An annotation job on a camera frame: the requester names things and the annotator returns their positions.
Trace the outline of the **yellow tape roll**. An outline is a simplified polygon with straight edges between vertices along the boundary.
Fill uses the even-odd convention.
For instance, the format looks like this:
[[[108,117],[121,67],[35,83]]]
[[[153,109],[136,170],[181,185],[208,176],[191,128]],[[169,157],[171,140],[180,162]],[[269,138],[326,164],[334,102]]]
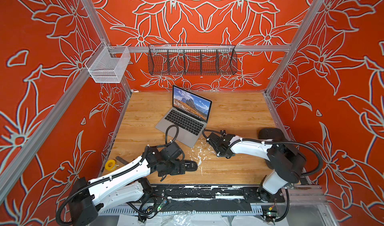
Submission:
[[[115,160],[108,160],[105,164],[105,170],[108,172],[113,172],[117,168],[117,163]]]

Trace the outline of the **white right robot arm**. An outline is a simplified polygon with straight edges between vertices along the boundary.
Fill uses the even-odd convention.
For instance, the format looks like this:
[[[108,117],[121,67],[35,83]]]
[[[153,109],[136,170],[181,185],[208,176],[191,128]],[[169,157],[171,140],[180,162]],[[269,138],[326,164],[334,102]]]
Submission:
[[[272,201],[281,188],[298,183],[301,177],[319,172],[324,164],[319,152],[298,142],[249,139],[215,131],[204,137],[218,157],[229,159],[236,154],[245,154],[270,162],[273,171],[262,180],[257,191],[257,198],[263,202]],[[303,172],[307,158],[296,146],[306,148],[315,154],[318,159],[315,169]]]

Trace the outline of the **black wireless mouse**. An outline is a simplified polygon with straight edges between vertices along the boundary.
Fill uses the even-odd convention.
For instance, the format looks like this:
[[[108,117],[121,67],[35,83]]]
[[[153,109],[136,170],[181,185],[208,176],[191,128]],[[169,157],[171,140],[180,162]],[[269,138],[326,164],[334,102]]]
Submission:
[[[184,166],[186,172],[195,172],[198,170],[198,164],[195,161],[185,160]]]

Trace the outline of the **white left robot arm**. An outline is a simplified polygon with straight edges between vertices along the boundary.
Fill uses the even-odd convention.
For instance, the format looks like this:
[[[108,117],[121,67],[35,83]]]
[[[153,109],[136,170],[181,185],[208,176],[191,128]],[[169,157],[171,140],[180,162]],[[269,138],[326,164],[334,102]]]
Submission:
[[[106,210],[151,198],[153,189],[146,177],[154,172],[162,179],[186,172],[185,153],[177,143],[146,146],[141,156],[112,173],[79,179],[57,209],[57,224],[86,226]]]

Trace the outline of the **silver open laptop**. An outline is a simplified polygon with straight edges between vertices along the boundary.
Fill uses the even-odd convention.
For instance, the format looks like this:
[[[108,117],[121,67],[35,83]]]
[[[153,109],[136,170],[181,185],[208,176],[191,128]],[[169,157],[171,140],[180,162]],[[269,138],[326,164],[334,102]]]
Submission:
[[[177,129],[171,128],[167,132],[167,128],[179,126],[177,141],[193,148],[207,126],[212,103],[210,99],[173,86],[172,108],[157,123],[156,129],[173,137]]]

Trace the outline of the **grey metal hex key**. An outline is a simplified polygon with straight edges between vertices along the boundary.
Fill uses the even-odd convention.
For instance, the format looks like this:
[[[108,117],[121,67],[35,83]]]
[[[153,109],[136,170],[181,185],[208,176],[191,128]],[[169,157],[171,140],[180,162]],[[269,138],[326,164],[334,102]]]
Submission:
[[[121,158],[120,156],[116,156],[116,160],[122,163],[123,165],[127,165],[129,162]]]

